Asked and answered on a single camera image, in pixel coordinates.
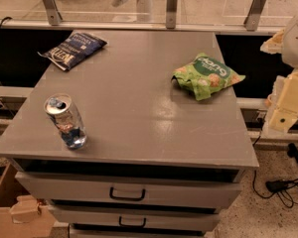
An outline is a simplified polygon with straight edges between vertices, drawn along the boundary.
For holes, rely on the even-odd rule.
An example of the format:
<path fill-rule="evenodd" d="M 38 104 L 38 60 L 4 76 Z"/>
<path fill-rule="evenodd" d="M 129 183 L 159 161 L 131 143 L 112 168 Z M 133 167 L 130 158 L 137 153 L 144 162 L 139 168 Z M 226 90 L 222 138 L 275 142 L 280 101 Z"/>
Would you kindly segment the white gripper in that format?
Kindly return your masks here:
<path fill-rule="evenodd" d="M 276 77 L 268 109 L 268 127 L 287 133 L 298 120 L 298 12 L 285 30 L 265 41 L 260 50 L 271 55 L 281 53 L 283 62 L 295 67 L 286 77 Z"/>

